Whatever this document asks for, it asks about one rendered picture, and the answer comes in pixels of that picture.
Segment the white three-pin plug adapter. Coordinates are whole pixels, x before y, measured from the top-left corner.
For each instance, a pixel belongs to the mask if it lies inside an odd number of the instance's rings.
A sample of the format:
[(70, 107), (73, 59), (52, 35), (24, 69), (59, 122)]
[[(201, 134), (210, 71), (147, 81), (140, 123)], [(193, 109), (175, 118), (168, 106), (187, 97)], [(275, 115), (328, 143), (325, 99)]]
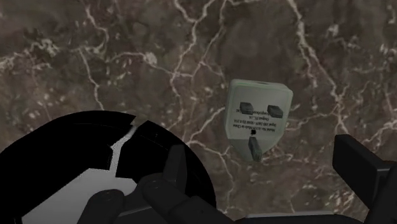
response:
[(233, 79), (228, 87), (226, 137), (247, 161), (259, 162), (284, 135), (293, 91), (282, 83)]

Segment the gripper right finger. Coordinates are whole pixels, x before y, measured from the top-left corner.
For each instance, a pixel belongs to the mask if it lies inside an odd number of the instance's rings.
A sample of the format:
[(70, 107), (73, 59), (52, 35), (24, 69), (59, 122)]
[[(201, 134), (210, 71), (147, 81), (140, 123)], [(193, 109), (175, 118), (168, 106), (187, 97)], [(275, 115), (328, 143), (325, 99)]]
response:
[(397, 224), (397, 162), (379, 158), (349, 134), (339, 134), (332, 166), (368, 208), (364, 224)]

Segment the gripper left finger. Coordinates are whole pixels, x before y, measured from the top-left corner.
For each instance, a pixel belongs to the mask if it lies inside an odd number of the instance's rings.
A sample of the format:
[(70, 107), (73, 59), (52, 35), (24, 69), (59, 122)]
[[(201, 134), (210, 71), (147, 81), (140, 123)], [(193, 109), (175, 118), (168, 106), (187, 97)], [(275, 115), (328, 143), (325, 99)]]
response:
[(116, 189), (95, 193), (77, 224), (116, 224), (119, 218), (134, 224), (148, 209), (167, 224), (235, 224), (200, 197), (188, 197), (182, 192), (186, 181), (185, 147), (174, 145), (162, 173), (144, 177), (128, 196)]

